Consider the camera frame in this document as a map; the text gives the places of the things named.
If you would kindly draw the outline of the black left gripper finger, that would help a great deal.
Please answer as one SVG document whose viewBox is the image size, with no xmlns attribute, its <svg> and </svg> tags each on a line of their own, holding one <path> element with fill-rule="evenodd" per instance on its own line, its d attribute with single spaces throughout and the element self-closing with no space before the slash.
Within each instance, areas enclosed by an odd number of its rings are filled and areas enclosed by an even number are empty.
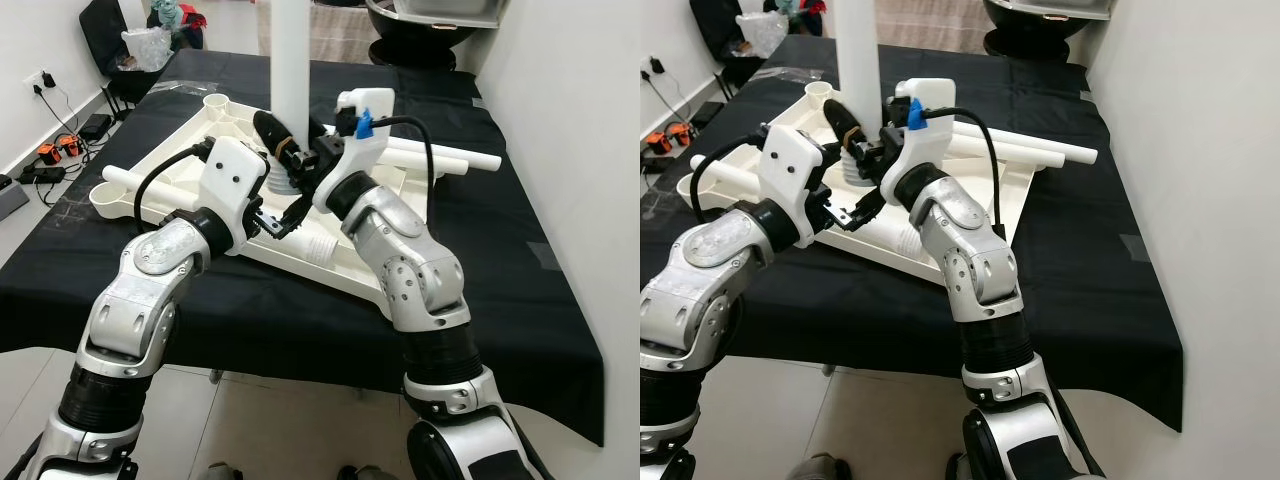
<svg viewBox="0 0 1280 480">
<path fill-rule="evenodd" d="M 849 214 L 850 223 L 847 229 L 858 230 L 869 221 L 874 220 L 884 205 L 886 201 L 881 189 L 878 187 L 869 189 L 856 201 L 855 209 Z"/>
<path fill-rule="evenodd" d="M 312 205 L 314 195 L 302 193 L 293 204 L 289 205 L 289 207 L 285 209 L 283 216 L 280 218 L 282 239 L 296 230 L 305 221 Z"/>
</svg>

